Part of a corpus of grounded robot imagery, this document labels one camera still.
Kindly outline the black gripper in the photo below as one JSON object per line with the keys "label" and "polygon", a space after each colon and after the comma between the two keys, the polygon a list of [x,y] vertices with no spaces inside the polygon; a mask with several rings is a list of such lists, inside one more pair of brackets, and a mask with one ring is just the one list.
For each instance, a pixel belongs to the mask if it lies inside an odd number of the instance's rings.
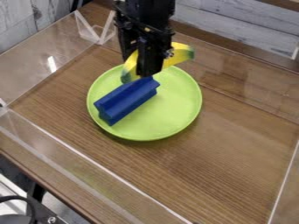
{"label": "black gripper", "polygon": [[174,49],[170,18],[175,0],[115,0],[114,6],[123,60],[138,47],[136,74],[152,76],[162,71]]}

